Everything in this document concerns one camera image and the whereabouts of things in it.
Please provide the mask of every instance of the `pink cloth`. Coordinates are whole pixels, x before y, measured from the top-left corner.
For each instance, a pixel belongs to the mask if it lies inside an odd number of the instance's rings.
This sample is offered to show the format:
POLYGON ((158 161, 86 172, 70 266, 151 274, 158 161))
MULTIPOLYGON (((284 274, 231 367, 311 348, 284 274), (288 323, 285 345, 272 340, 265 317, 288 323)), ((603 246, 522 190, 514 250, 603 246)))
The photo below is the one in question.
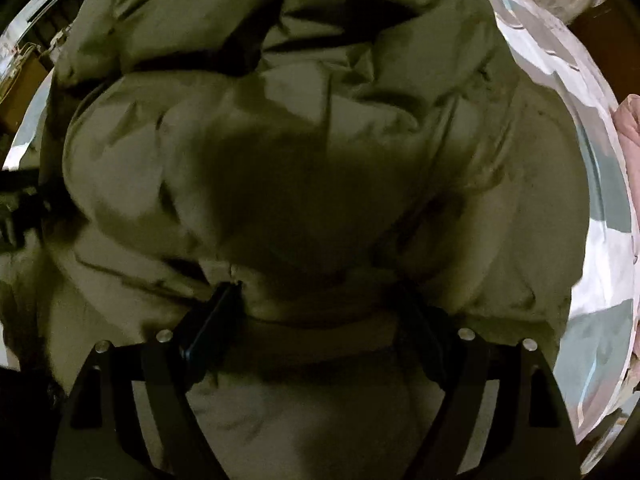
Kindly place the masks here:
MULTIPOLYGON (((613 123, 625 155, 626 176, 637 217, 640 211, 640 96, 629 95, 613 114, 613 123)), ((640 357, 640 332, 636 332, 634 354, 640 357)), ((636 362, 633 368, 631 372, 640 378, 640 362, 636 362)))

